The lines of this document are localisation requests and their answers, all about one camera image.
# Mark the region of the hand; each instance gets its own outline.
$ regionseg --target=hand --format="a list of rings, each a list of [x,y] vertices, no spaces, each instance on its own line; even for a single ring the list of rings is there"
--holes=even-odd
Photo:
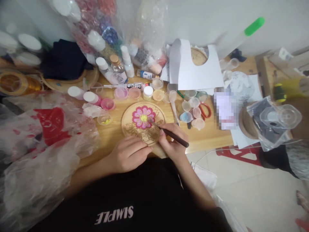
[[[160,127],[173,132],[183,140],[189,142],[189,136],[175,123],[160,125]],[[160,130],[159,142],[173,162],[187,158],[185,154],[186,148],[175,140],[173,142],[167,141],[166,134],[163,130]]]
[[[120,140],[106,158],[112,173],[123,173],[144,163],[152,149],[141,138],[132,135]]]

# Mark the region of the wooden board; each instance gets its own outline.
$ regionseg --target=wooden board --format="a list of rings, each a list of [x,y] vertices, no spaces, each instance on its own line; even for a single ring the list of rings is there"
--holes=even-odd
[[[159,140],[160,130],[154,124],[148,123],[148,115],[153,114],[155,114],[153,118],[155,123],[159,125],[165,124],[165,115],[156,104],[141,101],[131,105],[122,116],[121,127],[123,134],[126,137],[135,135],[140,137],[149,146],[155,145]]]

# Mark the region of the paint cup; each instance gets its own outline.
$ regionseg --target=paint cup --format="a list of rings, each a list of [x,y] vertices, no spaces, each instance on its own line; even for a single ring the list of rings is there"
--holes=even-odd
[[[208,98],[208,94],[205,91],[201,91],[197,94],[197,98],[199,99],[200,102],[205,102],[206,99]]]
[[[202,115],[202,111],[200,108],[193,108],[193,117],[200,118]]]
[[[129,97],[127,88],[123,88],[123,87],[116,88],[114,91],[114,96],[115,96],[115,99],[117,99],[118,101],[126,100]]]
[[[101,107],[104,110],[113,110],[116,108],[116,105],[114,103],[113,99],[110,98],[104,98],[101,102]]]
[[[185,100],[188,101],[188,100],[190,100],[190,98],[195,97],[196,94],[197,94],[196,90],[186,90],[184,92],[184,98],[185,98]]]
[[[193,116],[189,112],[184,112],[180,115],[179,119],[185,123],[188,123],[192,121]]]
[[[132,87],[129,89],[129,97],[132,99],[138,99],[141,96],[141,90],[136,87]]]
[[[109,113],[101,115],[97,118],[98,123],[101,126],[107,126],[108,124],[110,124],[112,122],[112,118],[110,116]]]
[[[198,98],[193,97],[189,100],[189,104],[192,108],[197,108],[200,105],[200,101]]]
[[[171,84],[171,83],[169,83],[169,84],[167,85],[167,91],[169,92],[169,91],[172,91],[172,90],[177,91],[177,90],[178,90],[178,85],[177,85],[177,84]]]
[[[192,121],[192,126],[198,129],[199,131],[205,127],[205,122],[203,119],[198,118]]]
[[[164,82],[160,78],[155,78],[152,80],[152,87],[154,90],[156,89],[162,89],[164,85]]]
[[[164,102],[164,103],[171,103],[171,101],[170,101],[170,92],[166,92],[166,93],[164,94],[163,102]]]
[[[160,89],[156,89],[152,95],[152,98],[155,101],[162,101],[164,98],[164,91]]]

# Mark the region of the black t-shirt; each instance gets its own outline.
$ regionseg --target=black t-shirt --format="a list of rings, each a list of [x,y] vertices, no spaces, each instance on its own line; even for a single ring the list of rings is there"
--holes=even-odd
[[[61,203],[31,231],[232,231],[221,208],[194,203],[170,159],[150,158],[103,178]]]

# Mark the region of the person's left hand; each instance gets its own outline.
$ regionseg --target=person's left hand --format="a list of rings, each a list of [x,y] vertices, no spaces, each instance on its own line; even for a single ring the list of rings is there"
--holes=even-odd
[[[141,138],[134,135],[120,140],[106,157],[112,173],[123,173],[136,169],[153,150]]]

